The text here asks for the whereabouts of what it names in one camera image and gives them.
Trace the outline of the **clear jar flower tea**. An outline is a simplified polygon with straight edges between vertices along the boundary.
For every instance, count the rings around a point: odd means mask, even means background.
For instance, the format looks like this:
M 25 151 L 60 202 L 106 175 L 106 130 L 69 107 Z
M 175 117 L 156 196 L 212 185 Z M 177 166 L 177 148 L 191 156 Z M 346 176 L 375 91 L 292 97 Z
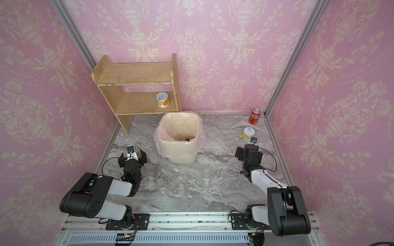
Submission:
M 188 191 L 186 180 L 182 177 L 178 177 L 174 181 L 174 188 L 179 195 L 181 196 L 185 195 Z
M 156 188 L 163 196 L 167 196 L 169 194 L 167 181 L 162 178 L 156 181 Z
M 212 172 L 205 169 L 201 172 L 201 187 L 204 191 L 208 191 L 211 188 L 212 183 Z

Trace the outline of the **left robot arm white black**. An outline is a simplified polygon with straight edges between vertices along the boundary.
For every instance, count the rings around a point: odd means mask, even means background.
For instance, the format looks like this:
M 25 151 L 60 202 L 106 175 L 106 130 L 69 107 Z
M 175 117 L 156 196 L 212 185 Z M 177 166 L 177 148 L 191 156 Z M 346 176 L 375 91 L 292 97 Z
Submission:
M 118 164 L 123 168 L 120 179 L 107 175 L 85 173 L 67 192 L 60 203 L 60 211 L 76 217 L 98 218 L 106 224 L 106 230 L 146 231 L 149 214 L 135 214 L 132 207 L 110 201 L 108 196 L 134 197 L 142 181 L 141 168 L 147 163 L 143 150 L 127 147 Z

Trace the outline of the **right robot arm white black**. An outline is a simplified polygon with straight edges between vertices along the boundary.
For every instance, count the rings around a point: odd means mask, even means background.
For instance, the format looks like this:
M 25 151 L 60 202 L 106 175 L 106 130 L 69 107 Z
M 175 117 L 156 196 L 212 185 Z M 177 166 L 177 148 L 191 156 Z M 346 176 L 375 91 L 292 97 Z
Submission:
M 261 166 L 263 153 L 254 144 L 237 147 L 235 157 L 242 162 L 243 175 L 267 196 L 265 205 L 249 205 L 246 224 L 251 228 L 270 227 L 275 236 L 309 234 L 312 230 L 300 188 L 288 186 Z

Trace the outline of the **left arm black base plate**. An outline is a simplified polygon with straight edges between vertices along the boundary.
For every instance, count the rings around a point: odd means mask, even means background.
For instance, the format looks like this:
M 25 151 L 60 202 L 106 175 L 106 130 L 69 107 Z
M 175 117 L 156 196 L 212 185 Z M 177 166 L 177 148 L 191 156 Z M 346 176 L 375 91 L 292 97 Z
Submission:
M 138 213 L 125 215 L 121 220 L 109 220 L 106 225 L 107 231 L 128 230 L 146 231 L 149 225 L 150 214 Z

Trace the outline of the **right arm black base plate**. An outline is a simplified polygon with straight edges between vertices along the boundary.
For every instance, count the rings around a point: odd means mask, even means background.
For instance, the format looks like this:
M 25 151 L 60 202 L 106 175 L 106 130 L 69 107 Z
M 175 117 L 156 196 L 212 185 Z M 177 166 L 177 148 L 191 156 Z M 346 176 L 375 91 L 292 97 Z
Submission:
M 265 227 L 263 223 L 247 220 L 247 216 L 244 213 L 239 213 L 237 211 L 232 211 L 228 214 L 228 221 L 231 223 L 231 228 L 233 230 L 260 231 Z

